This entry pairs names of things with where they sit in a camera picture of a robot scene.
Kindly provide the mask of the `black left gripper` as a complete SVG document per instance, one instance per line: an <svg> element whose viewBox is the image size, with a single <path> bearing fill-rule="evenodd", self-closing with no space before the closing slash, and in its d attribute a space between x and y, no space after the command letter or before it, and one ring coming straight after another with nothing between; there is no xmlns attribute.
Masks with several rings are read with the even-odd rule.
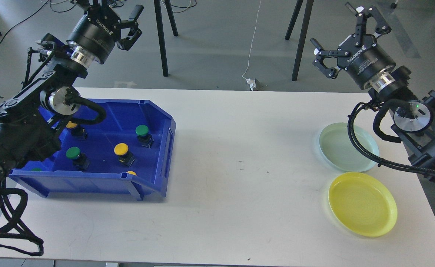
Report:
<svg viewBox="0 0 435 267"><path fill-rule="evenodd" d="M67 38L73 49L81 47L92 53L94 61L104 64L115 44L120 50L129 51L142 34L138 18L143 5L135 5L127 20L122 20L111 7L89 7ZM130 29L120 39L121 29Z"/></svg>

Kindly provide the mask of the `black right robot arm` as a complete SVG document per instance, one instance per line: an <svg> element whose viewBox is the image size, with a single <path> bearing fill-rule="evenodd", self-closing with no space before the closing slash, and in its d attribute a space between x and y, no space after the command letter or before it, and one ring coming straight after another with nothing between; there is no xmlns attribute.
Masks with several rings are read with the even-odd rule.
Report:
<svg viewBox="0 0 435 267"><path fill-rule="evenodd" d="M367 103L358 103L348 116L351 144L378 166L421 174L435 183L435 91L418 99L409 90L411 71L405 66L396 67L377 43L380 36L391 32L391 27L375 6L354 8L347 2L346 7L356 17L355 32L336 50L323 49L314 38L311 42L316 56L313 64L322 74L335 79L343 70L371 97ZM376 156L358 141L354 122L358 113L368 109L376 112L373 131L379 138L410 149L409 165Z"/></svg>

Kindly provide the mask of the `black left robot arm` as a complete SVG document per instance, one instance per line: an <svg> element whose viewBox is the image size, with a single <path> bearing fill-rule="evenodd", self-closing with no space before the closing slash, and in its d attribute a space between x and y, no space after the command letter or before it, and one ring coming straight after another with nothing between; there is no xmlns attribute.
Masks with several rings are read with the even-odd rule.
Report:
<svg viewBox="0 0 435 267"><path fill-rule="evenodd" d="M28 162L42 162L61 149L60 134L67 123L94 125L106 118L97 103L80 96L73 87L85 78L92 62L104 64L114 47L130 50L141 36L138 18L142 5L136 5L122 20L106 0L74 0L84 10L65 42L46 34L39 42L41 66L26 74L16 96L0 104L0 238L26 240L38 246L37 252L0 244L0 247L29 256L42 256L44 242L21 220L28 194L6 187L12 169Z"/></svg>

